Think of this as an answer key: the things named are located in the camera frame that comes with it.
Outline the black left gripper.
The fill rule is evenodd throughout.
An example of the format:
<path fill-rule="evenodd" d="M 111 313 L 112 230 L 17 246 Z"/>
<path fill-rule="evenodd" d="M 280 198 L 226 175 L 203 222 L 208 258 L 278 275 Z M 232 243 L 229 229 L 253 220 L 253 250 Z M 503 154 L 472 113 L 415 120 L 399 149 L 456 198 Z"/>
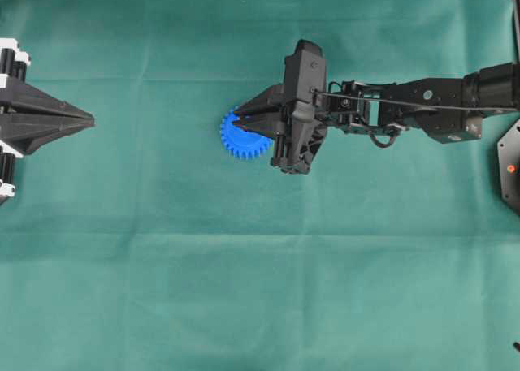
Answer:
<path fill-rule="evenodd" d="M 31 65 L 15 38 L 1 39 L 1 105 L 24 114 L 62 117 L 1 117 L 1 204 L 15 196 L 15 162 L 41 146 L 94 126 L 94 117 L 25 83 Z"/>

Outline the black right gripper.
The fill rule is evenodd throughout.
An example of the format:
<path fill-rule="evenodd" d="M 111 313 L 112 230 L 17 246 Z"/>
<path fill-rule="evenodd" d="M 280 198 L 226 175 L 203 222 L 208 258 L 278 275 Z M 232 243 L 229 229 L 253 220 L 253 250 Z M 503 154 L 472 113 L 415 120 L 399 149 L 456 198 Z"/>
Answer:
<path fill-rule="evenodd" d="M 306 174 L 310 171 L 313 157 L 310 152 L 312 135 L 320 124 L 319 116 L 324 112 L 321 92 L 314 93 L 316 109 L 312 122 L 303 123 L 290 115 L 288 107 L 283 104 L 284 85 L 275 84 L 241 105 L 236 110 L 238 118 L 233 125 L 245 132 L 252 132 L 274 140 L 280 135 L 280 116 L 264 113 L 278 110 L 282 106 L 287 124 L 284 133 L 284 154 L 280 160 L 275 159 L 273 163 L 287 173 Z"/>

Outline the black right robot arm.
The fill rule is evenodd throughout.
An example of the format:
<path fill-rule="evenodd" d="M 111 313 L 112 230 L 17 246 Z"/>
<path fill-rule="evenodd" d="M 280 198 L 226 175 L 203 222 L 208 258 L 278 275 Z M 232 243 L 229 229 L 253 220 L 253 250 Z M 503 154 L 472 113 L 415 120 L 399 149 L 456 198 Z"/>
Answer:
<path fill-rule="evenodd" d="M 519 65 L 483 68 L 461 79 L 404 84 L 328 82 L 304 55 L 286 59 L 284 81 L 240 106 L 234 125 L 274 141 L 271 165 L 306 175 L 329 128 L 368 136 L 381 149 L 411 128 L 443 144 L 478 140 L 482 122 L 519 110 Z"/>

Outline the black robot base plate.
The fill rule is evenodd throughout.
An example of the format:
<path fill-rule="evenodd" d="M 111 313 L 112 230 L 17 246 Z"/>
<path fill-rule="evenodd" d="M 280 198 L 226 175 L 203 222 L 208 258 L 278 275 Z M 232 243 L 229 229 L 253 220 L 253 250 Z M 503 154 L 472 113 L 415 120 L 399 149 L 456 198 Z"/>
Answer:
<path fill-rule="evenodd" d="M 519 201 L 519 120 L 499 139 L 497 157 L 500 172 L 500 193 L 503 201 L 516 214 Z"/>

